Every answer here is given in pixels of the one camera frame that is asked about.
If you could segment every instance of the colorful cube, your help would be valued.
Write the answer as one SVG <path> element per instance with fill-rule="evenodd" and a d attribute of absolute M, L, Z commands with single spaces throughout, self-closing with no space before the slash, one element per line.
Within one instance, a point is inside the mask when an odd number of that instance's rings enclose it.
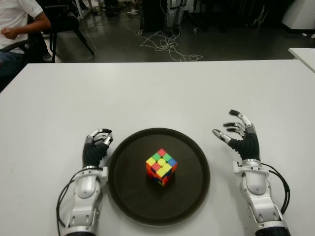
<path fill-rule="evenodd" d="M 146 161 L 147 175 L 165 186 L 177 169 L 177 161 L 164 149 L 160 149 Z"/>

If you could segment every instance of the person's hand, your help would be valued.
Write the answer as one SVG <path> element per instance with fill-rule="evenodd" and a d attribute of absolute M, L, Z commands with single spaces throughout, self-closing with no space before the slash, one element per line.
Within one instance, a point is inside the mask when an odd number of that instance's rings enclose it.
<path fill-rule="evenodd" d="M 1 34 L 3 34 L 8 39 L 16 39 L 16 37 L 19 35 L 16 28 L 8 28 L 5 27 L 1 30 Z"/>

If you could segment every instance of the robotic arm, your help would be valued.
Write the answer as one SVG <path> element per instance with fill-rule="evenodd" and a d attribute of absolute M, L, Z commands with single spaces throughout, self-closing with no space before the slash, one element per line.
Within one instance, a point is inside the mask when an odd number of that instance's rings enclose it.
<path fill-rule="evenodd" d="M 95 236 L 103 197 L 101 188 L 107 182 L 107 167 L 99 168 L 100 160 L 106 155 L 113 141 L 112 131 L 97 129 L 86 137 L 83 148 L 83 169 L 78 171 L 61 192 L 56 211 L 57 225 L 64 227 L 63 236 Z M 60 204 L 70 184 L 76 183 L 74 204 L 66 223 L 59 216 Z"/>
<path fill-rule="evenodd" d="M 230 114 L 237 116 L 242 123 L 226 123 L 224 126 L 228 127 L 227 131 L 238 133 L 243 140 L 233 139 L 217 129 L 212 132 L 241 155 L 241 166 L 238 165 L 238 162 L 233 162 L 234 173 L 243 177 L 240 190 L 253 218 L 255 235 L 290 236 L 283 218 L 286 208 L 279 210 L 271 197 L 271 185 L 267 177 L 272 171 L 263 167 L 260 162 L 259 143 L 255 127 L 242 113 L 231 110 Z"/>

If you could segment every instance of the chair leg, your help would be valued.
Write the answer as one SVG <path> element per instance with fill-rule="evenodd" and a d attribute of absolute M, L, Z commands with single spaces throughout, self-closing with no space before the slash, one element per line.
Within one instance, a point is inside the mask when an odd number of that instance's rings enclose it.
<path fill-rule="evenodd" d="M 92 49 L 88 46 L 87 44 L 87 40 L 85 39 L 85 37 L 81 34 L 81 32 L 78 29 L 74 29 L 73 30 L 75 32 L 75 34 L 78 36 L 78 38 L 81 40 L 81 42 L 84 44 L 84 46 L 89 50 L 89 52 L 94 56 L 94 52 L 92 51 Z"/>
<path fill-rule="evenodd" d="M 55 59 L 56 59 L 56 48 L 57 48 L 57 33 L 54 33 L 53 36 L 53 49 L 52 49 L 52 53 L 53 53 L 53 60 L 52 62 L 55 63 Z"/>
<path fill-rule="evenodd" d="M 53 50 L 53 34 L 52 33 L 49 34 L 49 49 L 50 51 Z"/>

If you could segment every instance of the round tray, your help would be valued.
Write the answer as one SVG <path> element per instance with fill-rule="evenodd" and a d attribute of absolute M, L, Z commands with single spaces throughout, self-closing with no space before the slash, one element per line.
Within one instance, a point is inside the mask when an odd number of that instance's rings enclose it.
<path fill-rule="evenodd" d="M 165 187 L 146 174 L 146 160 L 163 148 L 178 168 Z M 210 171 L 200 147 L 186 135 L 164 128 L 139 131 L 114 151 L 109 190 L 118 208 L 148 225 L 171 225 L 192 215 L 205 199 Z"/>

